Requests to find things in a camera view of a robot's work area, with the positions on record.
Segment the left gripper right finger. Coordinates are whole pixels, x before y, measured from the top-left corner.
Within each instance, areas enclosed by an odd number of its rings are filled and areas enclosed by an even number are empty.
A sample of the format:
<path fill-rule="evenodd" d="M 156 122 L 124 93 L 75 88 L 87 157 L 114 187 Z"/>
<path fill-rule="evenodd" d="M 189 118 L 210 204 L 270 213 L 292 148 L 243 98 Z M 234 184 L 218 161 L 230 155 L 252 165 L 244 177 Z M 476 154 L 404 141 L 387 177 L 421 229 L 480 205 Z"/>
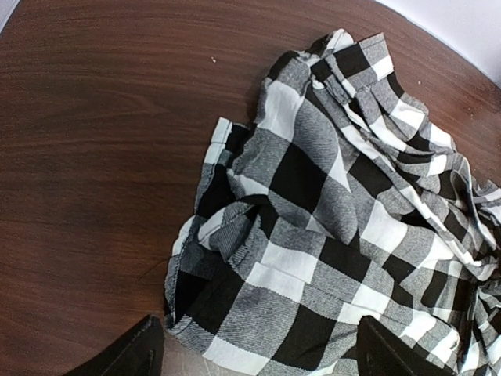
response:
<path fill-rule="evenodd" d="M 359 375 L 452 375 L 414 352 L 372 316 L 358 325 Z"/>

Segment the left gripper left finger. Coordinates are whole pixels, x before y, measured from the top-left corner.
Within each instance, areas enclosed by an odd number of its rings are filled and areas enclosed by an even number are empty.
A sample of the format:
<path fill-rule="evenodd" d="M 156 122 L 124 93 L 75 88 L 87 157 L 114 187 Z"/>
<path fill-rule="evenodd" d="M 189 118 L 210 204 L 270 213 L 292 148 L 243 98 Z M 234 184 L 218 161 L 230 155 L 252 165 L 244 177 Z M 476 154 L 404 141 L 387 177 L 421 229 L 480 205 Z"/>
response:
<path fill-rule="evenodd" d="M 147 315 L 102 352 L 66 375 L 160 376 L 163 358 L 162 324 L 158 317 Z"/>

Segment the black white plaid shirt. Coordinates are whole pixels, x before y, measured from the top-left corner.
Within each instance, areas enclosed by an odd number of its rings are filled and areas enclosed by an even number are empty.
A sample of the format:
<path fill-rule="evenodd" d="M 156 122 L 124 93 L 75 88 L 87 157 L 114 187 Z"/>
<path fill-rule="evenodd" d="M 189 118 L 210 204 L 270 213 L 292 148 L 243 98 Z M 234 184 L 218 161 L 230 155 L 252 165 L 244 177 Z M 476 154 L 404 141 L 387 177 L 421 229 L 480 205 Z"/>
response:
<path fill-rule="evenodd" d="M 164 284 L 165 327 L 247 375 L 357 375 L 370 317 L 421 375 L 500 372 L 500 189 L 398 83 L 383 34 L 284 53 L 220 118 Z"/>

